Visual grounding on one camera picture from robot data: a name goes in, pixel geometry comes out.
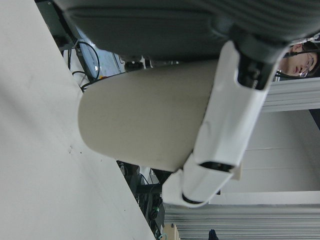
white wall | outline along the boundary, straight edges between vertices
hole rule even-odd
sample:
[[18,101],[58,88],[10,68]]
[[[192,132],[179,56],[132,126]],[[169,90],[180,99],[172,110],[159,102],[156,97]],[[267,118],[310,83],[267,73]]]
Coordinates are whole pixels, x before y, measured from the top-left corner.
[[241,180],[222,193],[319,191],[320,132],[308,110],[262,113],[243,158]]
[[0,18],[0,240],[155,239],[115,160],[82,141],[82,92],[35,2]]

black cable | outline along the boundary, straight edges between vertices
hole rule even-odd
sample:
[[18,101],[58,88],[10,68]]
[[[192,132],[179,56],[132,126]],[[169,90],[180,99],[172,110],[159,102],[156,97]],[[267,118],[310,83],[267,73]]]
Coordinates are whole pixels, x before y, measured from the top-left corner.
[[99,57],[98,57],[98,53],[96,52],[96,50],[94,49],[93,46],[91,46],[89,43],[85,42],[85,41],[78,41],[78,44],[84,44],[84,45],[87,45],[89,46],[95,53],[95,56],[96,56],[96,59],[97,59],[97,62],[98,62],[98,73],[95,77],[95,80],[98,80],[99,78],[99,74],[100,74],[100,61],[99,61]]
[[68,68],[69,70],[71,68],[71,50],[70,49],[68,50]]
[[124,62],[122,62],[122,61],[121,61],[121,58],[120,58],[120,56],[118,56],[118,57],[119,57],[119,61],[120,61],[120,63],[121,63],[121,64],[124,64]]
[[151,171],[152,171],[152,170],[151,170],[151,168],[150,168],[149,177],[150,177],[150,179],[151,179],[151,183],[154,184],[154,181],[152,181],[152,177],[151,177]]
[[87,75],[84,71],[74,71],[74,72],[72,73],[72,76],[73,76],[74,74],[78,74],[78,73]]
[[145,176],[143,176],[141,173],[139,173],[138,176],[139,176],[139,175],[144,178],[144,180],[145,180],[145,182],[146,182],[147,184],[149,184],[148,181],[147,181],[147,179],[145,178]]
[[296,56],[299,54],[308,54],[308,53],[320,53],[320,49],[287,52],[283,58],[286,59],[286,58],[290,58],[290,57],[293,57],[293,56]]

electrical cable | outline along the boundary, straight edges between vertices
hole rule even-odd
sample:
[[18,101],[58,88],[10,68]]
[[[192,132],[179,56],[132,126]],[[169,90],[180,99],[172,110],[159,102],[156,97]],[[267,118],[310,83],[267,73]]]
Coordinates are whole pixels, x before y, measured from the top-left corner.
[[72,73],[72,76],[73,75],[75,75],[75,74],[85,74],[85,75],[87,75],[84,71],[74,71],[73,73]]
[[286,59],[286,58],[290,58],[290,57],[293,57],[293,56],[296,56],[299,54],[308,54],[308,53],[320,53],[320,49],[287,52],[283,58]]
[[150,177],[150,179],[151,179],[151,183],[154,184],[154,181],[152,181],[152,177],[151,177],[151,171],[152,171],[152,170],[151,170],[151,168],[150,168],[149,177]]
[[121,58],[120,58],[120,56],[118,56],[118,57],[119,57],[119,62],[120,62],[121,64],[124,64],[124,62],[122,62],[122,61],[121,61]]
[[162,233],[162,234],[158,237],[158,239],[160,240],[161,238],[163,238],[163,236],[165,236],[165,240],[167,240],[168,235],[167,235],[165,232]]
[[68,49],[68,68],[71,69],[71,50]]
[[95,80],[98,80],[99,78],[99,74],[100,74],[100,61],[99,61],[99,57],[98,57],[98,53],[96,52],[96,50],[94,49],[93,46],[91,46],[89,43],[85,42],[85,41],[78,41],[78,44],[84,44],[84,45],[87,45],[88,47],[90,47],[93,51],[94,51],[94,54],[96,56],[96,60],[98,62],[98,73],[95,77]]
[[145,182],[146,182],[147,184],[149,184],[148,181],[147,181],[147,179],[145,178],[145,176],[143,176],[141,173],[139,173],[138,176],[139,176],[139,175],[144,178],[144,180],[145,180]]

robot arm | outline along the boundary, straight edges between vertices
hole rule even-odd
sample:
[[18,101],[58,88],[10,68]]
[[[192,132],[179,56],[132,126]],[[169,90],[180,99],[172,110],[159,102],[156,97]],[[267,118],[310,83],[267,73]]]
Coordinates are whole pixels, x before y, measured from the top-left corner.
[[241,62],[244,58],[247,59],[232,41],[222,48],[193,153],[183,169],[164,183],[165,203],[200,207],[233,176],[231,170],[239,166],[277,67],[267,62],[268,58],[266,63],[253,60],[249,64]]

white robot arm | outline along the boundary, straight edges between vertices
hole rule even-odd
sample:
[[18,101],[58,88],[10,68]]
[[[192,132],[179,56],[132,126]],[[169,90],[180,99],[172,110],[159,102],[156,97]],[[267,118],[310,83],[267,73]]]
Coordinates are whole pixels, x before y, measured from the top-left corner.
[[233,176],[231,170],[239,166],[268,93],[268,82],[276,71],[271,70],[262,89],[255,88],[254,80],[250,88],[238,81],[240,60],[234,43],[227,42],[220,54],[193,153],[183,169],[173,173],[162,187],[165,203],[200,207]]

